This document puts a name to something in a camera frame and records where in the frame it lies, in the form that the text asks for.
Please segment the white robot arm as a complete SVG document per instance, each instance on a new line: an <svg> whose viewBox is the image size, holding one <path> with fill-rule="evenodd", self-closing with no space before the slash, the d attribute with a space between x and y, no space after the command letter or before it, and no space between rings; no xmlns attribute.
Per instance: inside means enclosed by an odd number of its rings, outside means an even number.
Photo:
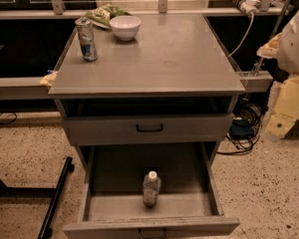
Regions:
<svg viewBox="0 0 299 239"><path fill-rule="evenodd" d="M284 137L299 120L299 10L281 33L258 49L257 55L276 59L278 67L289 74L280 85L266 126L267 132Z"/></svg>

